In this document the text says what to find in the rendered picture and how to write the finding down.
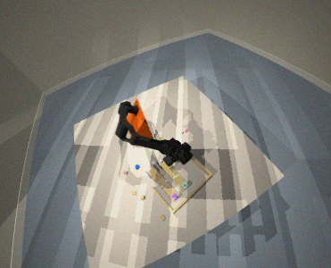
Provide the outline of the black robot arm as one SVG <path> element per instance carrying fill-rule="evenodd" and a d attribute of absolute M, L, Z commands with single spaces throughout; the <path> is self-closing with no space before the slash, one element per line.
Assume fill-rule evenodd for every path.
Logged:
<path fill-rule="evenodd" d="M 127 121 L 127 116 L 128 113 L 134 113 L 136 116 L 138 109 L 139 108 L 137 105 L 133 106 L 128 101 L 120 103 L 120 108 L 118 111 L 119 122 L 115 130 L 115 135 L 117 135 L 117 137 L 122 141 L 128 142 L 132 146 L 141 146 L 158 150 L 163 155 L 173 158 L 177 157 L 177 160 L 180 161 L 183 165 L 187 164 L 194 155 L 190 153 L 185 147 L 182 147 L 178 140 L 175 140 L 174 138 L 170 140 L 157 140 L 140 136 L 135 132 L 131 123 Z M 128 131 L 130 132 L 131 138 L 127 138 Z"/>

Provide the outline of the tan speckled flat strip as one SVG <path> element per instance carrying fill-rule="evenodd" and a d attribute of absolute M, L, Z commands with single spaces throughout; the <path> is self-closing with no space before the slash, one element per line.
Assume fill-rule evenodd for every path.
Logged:
<path fill-rule="evenodd" d="M 155 167 L 151 168 L 148 173 L 156 183 L 162 178 L 161 174 L 155 169 Z"/>

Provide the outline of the yellow crosshatch-patterned flat strip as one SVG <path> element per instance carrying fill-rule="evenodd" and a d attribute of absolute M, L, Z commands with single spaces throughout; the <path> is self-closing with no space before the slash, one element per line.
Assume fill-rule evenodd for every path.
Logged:
<path fill-rule="evenodd" d="M 165 162 L 162 162 L 160 164 L 161 168 L 165 170 L 166 173 L 168 173 L 173 167 L 168 167 L 167 164 Z"/>

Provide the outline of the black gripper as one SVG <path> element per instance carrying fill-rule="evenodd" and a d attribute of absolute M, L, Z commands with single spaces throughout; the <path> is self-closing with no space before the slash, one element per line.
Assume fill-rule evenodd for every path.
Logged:
<path fill-rule="evenodd" d="M 185 142 L 181 145 L 182 147 L 185 147 L 188 151 L 191 151 L 192 148 Z M 172 164 L 174 164 L 175 162 L 177 162 L 177 157 L 176 158 L 173 158 L 173 157 L 170 157 L 170 156 L 165 156 L 163 158 L 163 162 L 165 162 L 167 164 L 168 167 L 171 167 Z"/>

